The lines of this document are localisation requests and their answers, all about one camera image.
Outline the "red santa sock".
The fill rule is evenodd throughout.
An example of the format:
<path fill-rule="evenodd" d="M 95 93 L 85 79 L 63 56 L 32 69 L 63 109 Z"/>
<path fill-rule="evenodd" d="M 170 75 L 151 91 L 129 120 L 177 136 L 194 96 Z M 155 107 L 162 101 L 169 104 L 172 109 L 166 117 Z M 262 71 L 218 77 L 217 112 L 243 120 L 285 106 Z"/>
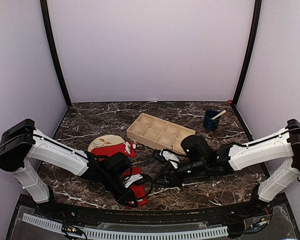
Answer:
<path fill-rule="evenodd" d="M 117 153 L 122 153 L 127 157 L 136 157 L 136 144 L 133 142 L 124 142 L 116 145 L 109 145 L 103 147 L 94 148 L 91 153 L 98 156 L 98 158 L 103 161 L 105 158 L 103 156 L 111 157 Z"/>
<path fill-rule="evenodd" d="M 142 173 L 139 167 L 132 167 L 131 169 L 128 169 L 122 174 L 123 181 L 129 179 L 132 175 L 136 175 L 136 174 L 144 174 L 144 173 Z M 146 199 L 147 192 L 145 189 L 145 185 L 151 187 L 152 183 L 146 182 L 143 185 L 131 185 L 130 187 L 128 187 L 128 189 L 131 189 L 134 192 L 135 197 L 138 201 L 138 207 L 144 206 L 148 203 L 148 200 Z"/>

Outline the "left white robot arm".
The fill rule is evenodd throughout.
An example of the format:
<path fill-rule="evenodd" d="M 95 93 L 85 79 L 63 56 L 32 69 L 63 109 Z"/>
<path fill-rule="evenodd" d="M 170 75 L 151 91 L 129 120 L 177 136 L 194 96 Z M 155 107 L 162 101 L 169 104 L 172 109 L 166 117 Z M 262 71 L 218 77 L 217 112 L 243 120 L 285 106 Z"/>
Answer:
<path fill-rule="evenodd" d="M 50 218 L 57 218 L 61 208 L 54 202 L 51 187 L 34 170 L 31 159 L 57 166 L 85 180 L 101 183 L 119 204 L 138 207 L 134 191 L 128 180 L 122 177 L 125 171 L 132 169 L 124 153 L 95 155 L 71 148 L 43 134 L 35 127 L 35 122 L 27 118 L 2 134 L 0 169 L 11 173 Z"/>

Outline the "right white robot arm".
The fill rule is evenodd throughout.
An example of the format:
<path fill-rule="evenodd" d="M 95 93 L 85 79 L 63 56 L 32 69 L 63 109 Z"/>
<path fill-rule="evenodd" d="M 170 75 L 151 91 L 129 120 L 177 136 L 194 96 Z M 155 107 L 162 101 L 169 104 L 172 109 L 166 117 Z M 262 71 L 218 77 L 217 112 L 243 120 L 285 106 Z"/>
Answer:
<path fill-rule="evenodd" d="M 201 135 L 189 135 L 181 141 L 186 161 L 170 149 L 156 150 L 152 156 L 165 166 L 154 183 L 166 188 L 180 187 L 185 178 L 205 174 L 225 176 L 252 165 L 284 159 L 274 173 L 252 191 L 245 213 L 256 217 L 277 194 L 300 177 L 300 123 L 287 121 L 279 131 L 247 143 L 231 143 L 213 150 Z"/>

